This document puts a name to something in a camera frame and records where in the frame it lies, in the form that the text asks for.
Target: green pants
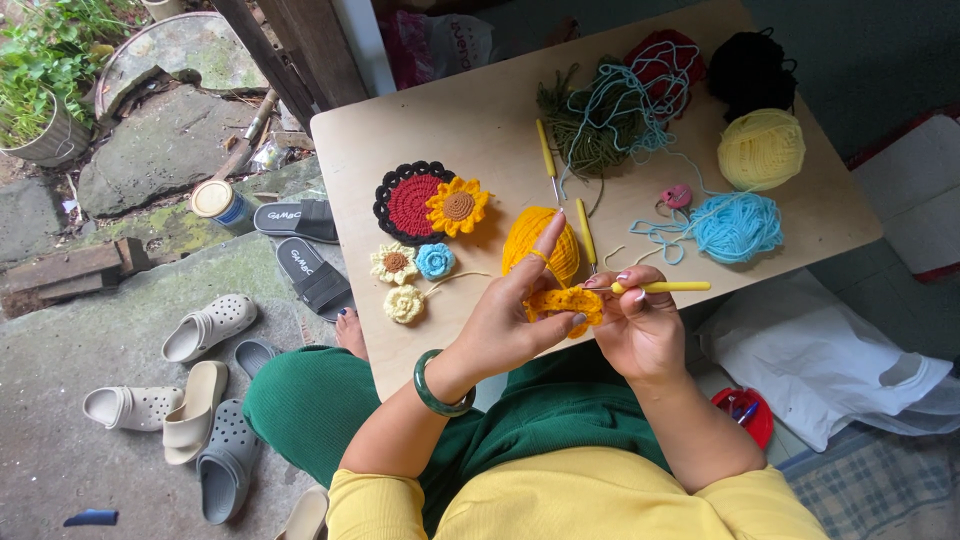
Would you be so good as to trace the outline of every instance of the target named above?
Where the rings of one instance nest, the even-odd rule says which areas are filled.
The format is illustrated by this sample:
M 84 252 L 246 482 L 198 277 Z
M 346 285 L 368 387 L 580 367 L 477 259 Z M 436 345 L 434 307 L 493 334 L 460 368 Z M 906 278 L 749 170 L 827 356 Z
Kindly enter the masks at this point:
M 370 364 L 346 349 L 312 346 L 271 359 L 251 382 L 243 413 L 261 439 L 329 487 L 378 406 Z M 527 362 L 510 372 L 489 411 L 447 423 L 419 478 L 424 529 L 432 537 L 457 492 L 491 467 L 580 446 L 626 450 L 668 470 L 636 396 L 592 340 Z

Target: table top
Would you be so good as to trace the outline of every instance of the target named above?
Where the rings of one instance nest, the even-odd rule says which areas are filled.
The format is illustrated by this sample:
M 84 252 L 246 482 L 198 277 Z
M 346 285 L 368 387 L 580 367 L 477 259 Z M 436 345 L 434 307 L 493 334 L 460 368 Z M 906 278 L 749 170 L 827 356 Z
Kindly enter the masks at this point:
M 444 348 L 456 338 L 490 280 L 467 276 L 446 282 L 427 299 L 424 313 L 414 323 L 400 325 L 388 319 L 383 301 L 391 285 L 370 274 L 370 255 L 380 244 L 394 241 L 377 226 L 372 211 L 374 191 L 383 175 L 402 163 L 437 160 L 465 180 L 479 179 L 495 195 L 488 203 L 487 217 L 474 233 L 458 234 L 446 243 L 457 257 L 454 272 L 499 275 L 503 243 L 520 212 L 528 206 L 556 206 L 535 127 L 540 115 L 538 84 L 552 86 L 557 70 L 565 73 L 578 62 L 581 69 L 573 84 L 585 86 L 603 55 L 622 57 L 651 32 L 667 28 L 691 37 L 708 62 L 731 35 L 754 29 L 750 14 L 737 0 L 711 0 L 313 118 L 317 155 L 381 400 L 411 379 L 414 363 L 424 351 Z M 803 77 L 802 66 L 798 76 Z M 678 139 L 670 150 L 685 153 L 700 167 L 707 189 L 730 191 L 716 157 L 720 134 L 727 127 L 726 106 L 709 96 L 704 83 L 695 85 L 691 93 L 683 119 L 669 126 Z M 693 242 L 685 243 L 686 256 L 677 265 L 666 264 L 660 254 L 645 259 L 671 281 L 713 283 L 709 292 L 676 293 L 680 307 L 881 237 L 879 222 L 863 193 L 799 96 L 795 114 L 804 130 L 804 170 L 786 184 L 763 192 L 782 213 L 783 246 L 736 265 L 697 254 Z M 561 171 L 564 164 L 560 159 L 556 163 Z M 627 160 L 608 173 L 590 228 L 601 259 L 616 247 L 627 246 L 610 259 L 611 268 L 619 270 L 656 247 L 645 235 L 628 233 L 634 220 L 666 221 L 654 210 L 660 192 L 679 183 L 696 185 L 697 179 L 683 158 L 663 151 L 643 165 Z M 584 185 L 572 179 L 565 185 L 569 200 L 564 201 L 564 209 L 579 235 L 575 199 L 582 197 L 590 208 L 600 182 Z M 695 190 L 697 206 L 704 195 Z M 582 256 L 581 261 L 578 279 L 585 279 L 587 258 Z M 413 284 L 424 292 L 431 286 L 422 276 Z M 588 331 L 555 349 L 591 338 Z

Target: metal can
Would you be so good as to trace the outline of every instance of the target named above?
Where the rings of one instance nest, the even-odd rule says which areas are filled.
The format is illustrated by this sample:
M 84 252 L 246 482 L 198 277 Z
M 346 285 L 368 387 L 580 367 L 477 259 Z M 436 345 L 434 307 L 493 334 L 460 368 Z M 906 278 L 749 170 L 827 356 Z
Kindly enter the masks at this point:
M 255 230 L 253 213 L 256 207 L 222 180 L 200 183 L 193 190 L 190 201 L 195 214 L 216 221 L 237 236 Z

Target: black slide sandal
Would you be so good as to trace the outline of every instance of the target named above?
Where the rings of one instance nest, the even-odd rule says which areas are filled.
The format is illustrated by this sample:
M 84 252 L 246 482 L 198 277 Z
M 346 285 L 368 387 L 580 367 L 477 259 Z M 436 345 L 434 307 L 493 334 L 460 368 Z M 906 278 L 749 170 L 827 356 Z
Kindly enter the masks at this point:
M 253 214 L 253 226 L 269 236 L 299 236 L 324 244 L 339 244 L 329 201 L 303 199 L 296 203 L 268 203 Z
M 335 323 L 341 309 L 356 309 L 350 282 L 306 241 L 283 240 L 276 246 L 276 261 L 293 282 L 303 303 L 324 320 Z

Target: yellow shirt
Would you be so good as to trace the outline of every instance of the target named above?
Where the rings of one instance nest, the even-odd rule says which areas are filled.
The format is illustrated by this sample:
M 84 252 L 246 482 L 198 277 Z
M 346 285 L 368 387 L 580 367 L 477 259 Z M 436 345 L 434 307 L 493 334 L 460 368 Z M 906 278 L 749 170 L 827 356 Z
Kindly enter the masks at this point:
M 416 480 L 340 470 L 330 486 L 329 540 L 425 539 Z M 687 495 L 660 467 L 601 447 L 510 461 L 460 490 L 437 540 L 816 539 L 823 528 L 773 467 Z

